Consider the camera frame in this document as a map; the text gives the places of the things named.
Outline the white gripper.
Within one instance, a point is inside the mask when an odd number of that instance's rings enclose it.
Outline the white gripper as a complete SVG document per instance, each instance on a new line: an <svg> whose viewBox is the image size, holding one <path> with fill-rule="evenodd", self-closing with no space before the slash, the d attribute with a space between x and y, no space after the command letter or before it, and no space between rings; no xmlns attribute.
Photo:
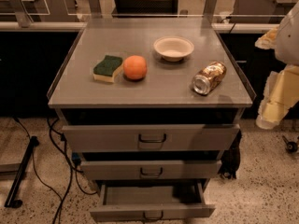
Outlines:
<svg viewBox="0 0 299 224"><path fill-rule="evenodd" d="M280 124L289 110L299 102L299 66L287 65L271 72L263 90L256 125L270 130Z"/></svg>

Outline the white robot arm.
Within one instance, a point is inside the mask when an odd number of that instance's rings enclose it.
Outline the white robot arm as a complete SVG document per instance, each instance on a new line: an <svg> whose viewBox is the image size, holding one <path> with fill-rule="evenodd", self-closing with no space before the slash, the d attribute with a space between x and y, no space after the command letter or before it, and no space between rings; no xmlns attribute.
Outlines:
<svg viewBox="0 0 299 224"><path fill-rule="evenodd" d="M261 36L255 46L273 49L277 60L286 67L271 72L263 90L256 125L273 129L299 102L299 2L283 18L279 26Z"/></svg>

